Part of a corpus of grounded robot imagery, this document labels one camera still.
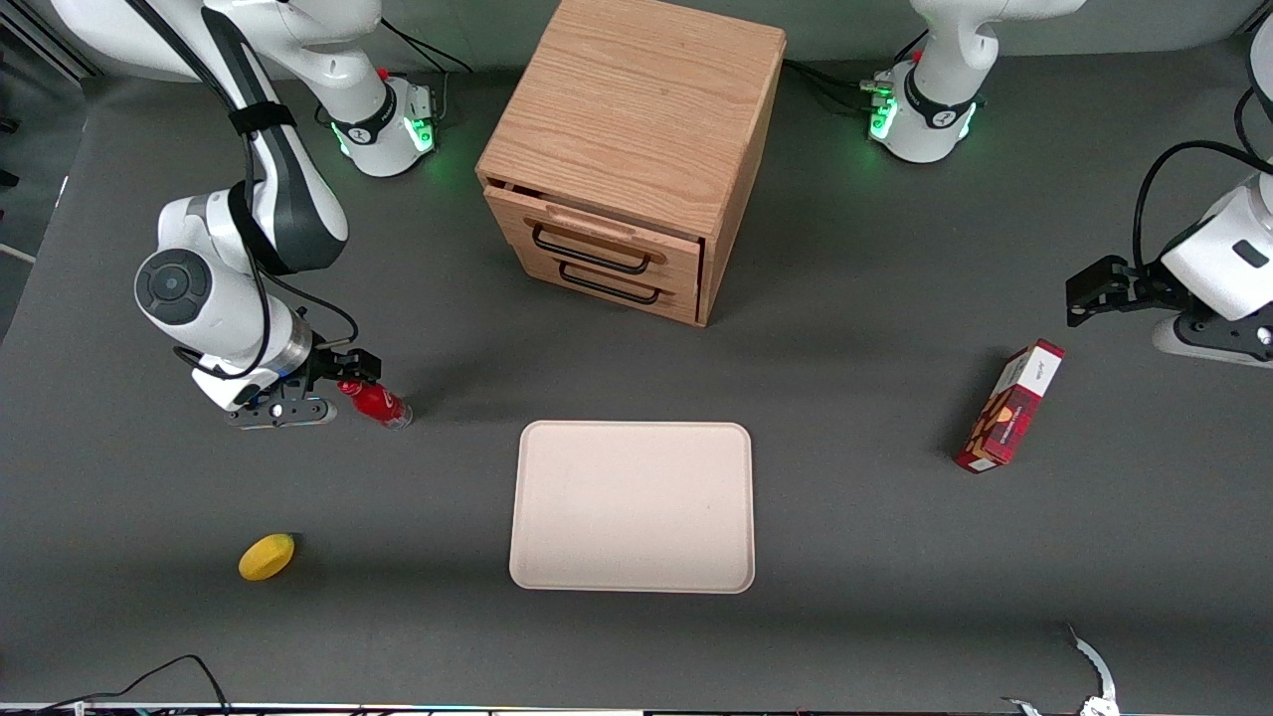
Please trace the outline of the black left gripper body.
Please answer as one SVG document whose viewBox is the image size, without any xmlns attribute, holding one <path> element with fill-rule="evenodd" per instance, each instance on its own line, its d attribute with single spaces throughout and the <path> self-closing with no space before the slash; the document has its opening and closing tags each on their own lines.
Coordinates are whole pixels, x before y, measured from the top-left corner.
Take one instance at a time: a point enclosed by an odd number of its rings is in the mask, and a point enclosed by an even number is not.
<svg viewBox="0 0 1273 716">
<path fill-rule="evenodd" d="M 1189 308 L 1189 289 L 1165 268 L 1164 262 L 1118 264 L 1113 271 L 1120 282 L 1120 290 L 1115 290 L 1111 299 L 1115 311 L 1153 308 L 1183 312 Z"/>
</svg>

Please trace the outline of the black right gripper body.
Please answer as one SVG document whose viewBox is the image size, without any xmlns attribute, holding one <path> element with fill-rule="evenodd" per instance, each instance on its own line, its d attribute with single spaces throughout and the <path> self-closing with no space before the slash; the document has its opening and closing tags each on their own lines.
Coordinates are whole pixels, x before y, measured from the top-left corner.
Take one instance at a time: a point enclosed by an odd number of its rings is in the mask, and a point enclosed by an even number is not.
<svg viewBox="0 0 1273 716">
<path fill-rule="evenodd" d="M 292 394 L 295 396 L 309 396 L 314 386 L 323 381 L 346 381 L 345 354 L 339 348 L 318 347 L 313 348 L 306 361 L 292 372 Z"/>
</svg>

